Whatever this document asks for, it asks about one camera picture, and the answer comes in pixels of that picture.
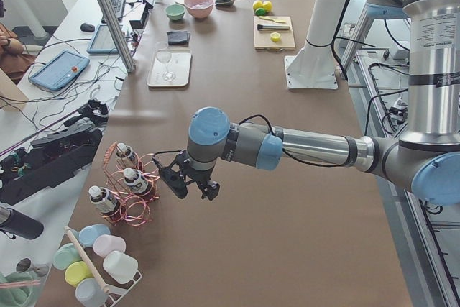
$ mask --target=wooden tray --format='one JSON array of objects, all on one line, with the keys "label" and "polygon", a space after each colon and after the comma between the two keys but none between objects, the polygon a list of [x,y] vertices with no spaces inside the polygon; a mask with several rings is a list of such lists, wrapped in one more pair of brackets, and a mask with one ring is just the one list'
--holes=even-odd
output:
[{"label": "wooden tray", "polygon": [[[289,16],[268,16],[275,19],[284,19],[286,23],[275,23],[273,21],[267,21],[266,19],[260,19],[258,16],[254,16],[254,47],[256,50],[294,50],[294,31],[293,24],[290,21]],[[289,25],[290,30],[280,30],[281,40],[273,42],[270,39],[270,34],[273,31],[259,31],[257,30],[258,24],[269,24],[269,25]]]}]

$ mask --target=pink bowl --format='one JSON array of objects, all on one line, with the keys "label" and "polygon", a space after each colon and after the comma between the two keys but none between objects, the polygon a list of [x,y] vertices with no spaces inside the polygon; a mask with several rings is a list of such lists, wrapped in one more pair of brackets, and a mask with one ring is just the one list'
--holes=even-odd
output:
[{"label": "pink bowl", "polygon": [[195,18],[206,18],[214,8],[214,0],[184,0],[187,12]]}]

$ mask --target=black thermos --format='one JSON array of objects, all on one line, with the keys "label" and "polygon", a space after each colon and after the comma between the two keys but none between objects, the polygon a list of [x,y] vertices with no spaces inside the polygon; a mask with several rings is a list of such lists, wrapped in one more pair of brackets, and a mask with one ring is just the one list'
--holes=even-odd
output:
[{"label": "black thermos", "polygon": [[43,233],[43,224],[19,211],[0,205],[0,230],[32,240]]}]

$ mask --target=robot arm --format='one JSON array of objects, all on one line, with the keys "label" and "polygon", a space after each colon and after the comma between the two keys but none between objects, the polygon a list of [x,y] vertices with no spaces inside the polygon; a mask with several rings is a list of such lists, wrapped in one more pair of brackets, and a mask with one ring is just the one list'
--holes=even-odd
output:
[{"label": "robot arm", "polygon": [[[281,157],[293,157],[324,167],[353,166],[386,178],[431,203],[460,202],[460,178],[449,176],[445,184],[451,168],[460,167],[457,152],[411,150],[401,147],[397,139],[355,139],[276,126],[270,131],[268,126],[231,123],[222,110],[213,107],[193,115],[188,134],[187,150],[170,165],[165,167],[154,157],[160,177],[179,198],[187,196],[191,183],[201,189],[202,198],[217,197],[220,186],[211,180],[211,174],[218,158],[274,170]],[[430,183],[416,178],[420,174],[428,175]]]},{"label": "robot arm", "polygon": [[368,0],[368,6],[376,18],[395,18],[403,9],[412,19],[408,127],[399,139],[235,124],[220,109],[205,108],[193,115],[187,150],[167,167],[154,157],[175,194],[185,198],[187,186],[197,183],[202,198],[214,199],[219,185],[211,173],[218,158],[273,170],[284,155],[313,165],[354,166],[423,201],[460,203],[460,0]]}]

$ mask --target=wine glass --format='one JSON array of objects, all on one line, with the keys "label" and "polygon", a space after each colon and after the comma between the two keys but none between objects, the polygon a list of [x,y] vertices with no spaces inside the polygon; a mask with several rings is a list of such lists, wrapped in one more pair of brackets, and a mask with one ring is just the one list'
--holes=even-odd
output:
[{"label": "wine glass", "polygon": [[156,59],[165,64],[165,73],[163,73],[163,79],[167,82],[172,81],[175,78],[175,73],[170,72],[167,68],[167,64],[171,60],[171,50],[167,42],[157,42],[155,45],[155,57]]}]

